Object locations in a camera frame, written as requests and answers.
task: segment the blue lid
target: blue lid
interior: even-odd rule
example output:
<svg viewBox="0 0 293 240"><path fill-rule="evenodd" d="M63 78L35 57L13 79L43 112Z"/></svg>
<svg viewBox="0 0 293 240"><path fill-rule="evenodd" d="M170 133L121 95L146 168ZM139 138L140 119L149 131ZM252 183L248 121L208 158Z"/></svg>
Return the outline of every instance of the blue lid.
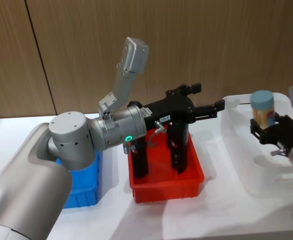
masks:
<svg viewBox="0 0 293 240"><path fill-rule="evenodd" d="M260 90L252 93L250 103L254 109L265 110L273 107L275 100L272 92L268 90Z"/></svg>

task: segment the wooden wall panel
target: wooden wall panel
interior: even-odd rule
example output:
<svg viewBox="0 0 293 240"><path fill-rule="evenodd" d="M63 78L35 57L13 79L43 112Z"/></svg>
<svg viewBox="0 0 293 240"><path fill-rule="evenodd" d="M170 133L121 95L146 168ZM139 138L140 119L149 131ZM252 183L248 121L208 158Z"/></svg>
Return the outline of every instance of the wooden wall panel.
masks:
<svg viewBox="0 0 293 240"><path fill-rule="evenodd" d="M0 0L0 118L54 115L23 0Z"/></svg>
<svg viewBox="0 0 293 240"><path fill-rule="evenodd" d="M293 85L293 0L27 0L57 112L96 112L126 36L150 47L131 100L202 83L195 104Z"/></svg>

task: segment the black cylindrical object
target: black cylindrical object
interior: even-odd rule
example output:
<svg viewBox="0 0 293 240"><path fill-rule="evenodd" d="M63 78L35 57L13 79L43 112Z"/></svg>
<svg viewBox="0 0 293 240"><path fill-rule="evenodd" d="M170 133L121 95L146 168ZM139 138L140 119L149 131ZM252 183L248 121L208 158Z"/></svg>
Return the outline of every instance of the black cylindrical object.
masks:
<svg viewBox="0 0 293 240"><path fill-rule="evenodd" d="M146 137L133 140L131 144L135 145L135 150L131 151L133 176L143 178L149 172Z"/></svg>
<svg viewBox="0 0 293 240"><path fill-rule="evenodd" d="M172 122L167 128L166 145L170 148L171 167L181 174L188 165L189 124L184 121Z"/></svg>

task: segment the white table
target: white table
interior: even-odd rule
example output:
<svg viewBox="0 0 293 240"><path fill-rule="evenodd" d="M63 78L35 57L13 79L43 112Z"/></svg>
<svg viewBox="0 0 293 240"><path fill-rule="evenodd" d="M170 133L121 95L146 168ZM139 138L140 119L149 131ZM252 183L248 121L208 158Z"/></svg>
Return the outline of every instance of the white table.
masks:
<svg viewBox="0 0 293 240"><path fill-rule="evenodd" d="M29 132L52 118L0 119L0 170ZM127 156L122 146L117 146L103 153L101 200L91 207L64 209L48 239L293 240L293 195L285 198L249 195L228 156L220 126L220 114L216 119L189 126L206 176L198 197L136 204L129 186Z"/></svg>

